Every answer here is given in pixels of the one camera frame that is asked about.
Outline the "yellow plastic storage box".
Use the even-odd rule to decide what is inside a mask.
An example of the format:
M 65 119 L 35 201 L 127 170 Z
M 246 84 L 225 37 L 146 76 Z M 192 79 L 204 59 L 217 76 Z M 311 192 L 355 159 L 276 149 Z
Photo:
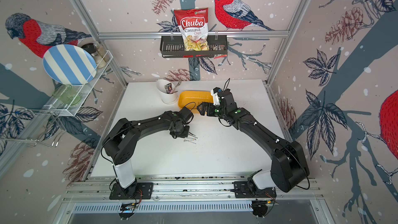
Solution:
M 208 91 L 183 91 L 179 95 L 178 106 L 180 108 L 186 107 L 194 114 L 198 114 L 197 107 L 203 103 L 213 103 L 213 97 Z

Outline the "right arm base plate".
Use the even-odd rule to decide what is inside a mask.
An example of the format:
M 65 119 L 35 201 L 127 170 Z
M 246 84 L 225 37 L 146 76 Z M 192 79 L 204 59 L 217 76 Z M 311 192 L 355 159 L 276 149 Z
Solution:
M 259 189 L 252 179 L 249 177 L 246 181 L 235 181 L 233 183 L 233 189 L 230 190 L 235 194 L 235 198 L 270 198 L 274 199 L 277 197 L 275 188 Z

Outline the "dark lid spice jar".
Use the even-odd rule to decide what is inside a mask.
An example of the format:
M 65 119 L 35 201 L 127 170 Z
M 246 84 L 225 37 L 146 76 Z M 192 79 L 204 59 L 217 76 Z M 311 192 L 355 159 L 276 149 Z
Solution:
M 101 57 L 98 56 L 98 51 L 94 45 L 94 43 L 87 43 L 81 46 L 86 52 L 88 52 L 94 59 L 95 63 L 98 64 L 98 58 L 101 60 Z

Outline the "green glass cup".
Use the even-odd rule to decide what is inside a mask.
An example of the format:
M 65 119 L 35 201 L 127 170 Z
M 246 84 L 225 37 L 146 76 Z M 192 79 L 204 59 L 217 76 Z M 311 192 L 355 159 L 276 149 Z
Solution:
M 71 85 L 62 85 L 55 89 L 52 96 L 65 105 L 77 105 L 81 101 L 81 96 Z

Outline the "blue white striped plate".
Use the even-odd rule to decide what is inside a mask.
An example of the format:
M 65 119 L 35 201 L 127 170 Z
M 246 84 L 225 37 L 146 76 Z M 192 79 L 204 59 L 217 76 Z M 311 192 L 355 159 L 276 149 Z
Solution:
M 43 66 L 54 81 L 64 85 L 85 85 L 97 74 L 94 58 L 84 49 L 74 45 L 51 47 L 44 54 Z

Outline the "light spice jar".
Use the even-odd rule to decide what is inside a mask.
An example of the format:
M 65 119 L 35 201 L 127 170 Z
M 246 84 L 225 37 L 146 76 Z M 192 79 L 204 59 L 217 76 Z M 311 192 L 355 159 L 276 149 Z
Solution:
M 100 43 L 95 44 L 96 50 L 98 54 L 101 56 L 104 62 L 108 62 L 110 59 L 109 54 L 107 54 L 107 50 L 104 48 L 104 46 Z

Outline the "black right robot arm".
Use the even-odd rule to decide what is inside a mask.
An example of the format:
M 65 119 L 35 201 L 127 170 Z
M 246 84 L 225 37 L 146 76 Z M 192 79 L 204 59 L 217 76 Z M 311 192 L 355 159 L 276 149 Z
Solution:
M 259 170 L 249 176 L 247 187 L 251 194 L 275 187 L 289 192 L 303 180 L 309 180 L 309 168 L 302 145 L 279 137 L 258 122 L 248 110 L 238 107 L 230 89 L 216 87 L 210 94 L 213 102 L 199 104 L 199 113 L 224 120 L 228 127 L 248 135 L 271 159 L 269 170 Z

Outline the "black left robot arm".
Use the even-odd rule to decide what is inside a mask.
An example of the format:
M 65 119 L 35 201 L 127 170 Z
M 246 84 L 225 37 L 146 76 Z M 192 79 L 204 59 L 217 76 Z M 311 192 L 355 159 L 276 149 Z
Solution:
M 159 116 L 149 119 L 129 121 L 118 120 L 103 141 L 105 153 L 111 157 L 117 184 L 123 190 L 136 188 L 137 180 L 130 162 L 137 143 L 149 135 L 169 131 L 174 139 L 189 136 L 189 124 L 194 115 L 191 110 L 183 107 L 178 112 L 165 111 Z

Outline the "white utensil holder cup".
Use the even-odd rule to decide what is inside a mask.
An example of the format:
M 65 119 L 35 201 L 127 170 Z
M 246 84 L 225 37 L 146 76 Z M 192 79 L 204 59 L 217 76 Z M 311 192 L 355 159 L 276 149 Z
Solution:
M 179 96 L 176 86 L 172 82 L 159 79 L 156 81 L 156 87 L 163 103 L 174 104 L 178 101 Z

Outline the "red cassava chips bag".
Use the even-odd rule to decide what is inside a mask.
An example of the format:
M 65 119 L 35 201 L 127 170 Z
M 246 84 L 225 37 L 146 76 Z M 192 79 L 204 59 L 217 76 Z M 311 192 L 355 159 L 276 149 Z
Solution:
M 185 51 L 208 51 L 208 8 L 175 10 Z

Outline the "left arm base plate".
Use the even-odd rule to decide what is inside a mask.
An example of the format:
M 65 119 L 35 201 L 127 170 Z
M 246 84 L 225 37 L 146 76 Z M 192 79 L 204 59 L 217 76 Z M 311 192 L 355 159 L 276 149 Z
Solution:
M 124 189 L 119 185 L 115 178 L 109 185 L 110 200 L 149 200 L 151 199 L 154 183 L 133 182 L 128 188 Z

